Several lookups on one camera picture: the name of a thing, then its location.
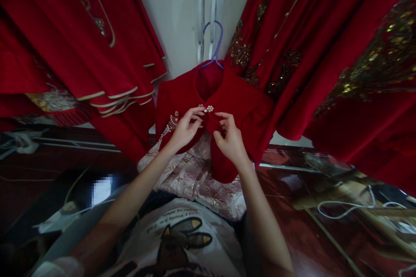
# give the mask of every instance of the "human hand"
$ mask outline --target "human hand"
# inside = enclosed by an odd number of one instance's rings
[[[186,144],[188,144],[195,136],[198,128],[202,128],[202,119],[198,116],[205,116],[203,110],[205,107],[195,107],[188,110],[179,120],[178,125],[166,146],[175,153]]]
[[[244,147],[241,131],[236,127],[234,116],[229,113],[215,113],[217,116],[225,119],[220,121],[223,130],[226,133],[225,138],[219,131],[214,131],[214,139],[222,153],[238,167],[250,162]]]

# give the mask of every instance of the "pink patterned fabric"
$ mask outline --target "pink patterned fabric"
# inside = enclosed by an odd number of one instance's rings
[[[139,161],[139,172],[159,153],[160,142]],[[191,149],[175,155],[153,189],[195,200],[229,220],[239,221],[247,209],[240,178],[222,184],[211,177],[210,143],[211,135],[205,132]]]

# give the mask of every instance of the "white t-shirt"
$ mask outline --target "white t-shirt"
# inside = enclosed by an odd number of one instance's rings
[[[42,267],[51,272],[53,266],[58,266],[57,274],[48,276],[61,276],[65,268],[59,260],[62,263],[61,258],[42,264],[34,276],[44,276],[46,271]],[[74,271],[80,272],[71,265],[71,272]],[[183,198],[145,215],[124,245],[117,263],[102,274],[103,277],[184,275],[245,276],[245,271],[234,229],[209,209]]]

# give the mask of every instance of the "cartoon character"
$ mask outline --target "cartoon character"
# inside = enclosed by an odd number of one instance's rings
[[[196,232],[201,226],[202,220],[197,217],[184,219],[173,226],[167,225],[161,237],[156,264],[143,267],[135,277],[148,274],[163,276],[171,269],[197,266],[189,262],[185,249],[200,249],[211,243],[210,234]]]

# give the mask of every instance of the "purple clothes hanger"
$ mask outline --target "purple clothes hanger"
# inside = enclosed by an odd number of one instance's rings
[[[210,61],[210,62],[208,62],[208,63],[206,63],[206,64],[203,64],[200,68],[204,68],[204,67],[206,67],[206,66],[208,66],[208,65],[212,64],[212,63],[215,61],[219,67],[221,67],[222,69],[224,69],[224,66],[223,66],[223,65],[221,65],[220,63],[218,63],[218,50],[220,49],[221,40],[222,40],[222,34],[223,34],[223,32],[224,32],[224,28],[222,28],[222,25],[221,25],[221,23],[220,23],[219,21],[217,21],[217,20],[216,20],[216,21],[214,21],[214,22],[216,22],[216,23],[217,23],[217,24],[221,27],[221,36],[220,36],[220,40],[218,40],[218,45],[217,45],[217,48],[216,48],[216,50],[215,50],[214,55],[212,56],[211,61]],[[211,22],[208,22],[208,24],[206,24],[206,25],[205,25],[204,30],[202,31],[204,34],[205,34],[205,30],[207,29],[207,27],[208,27],[208,25],[209,25],[210,23],[211,23]]]

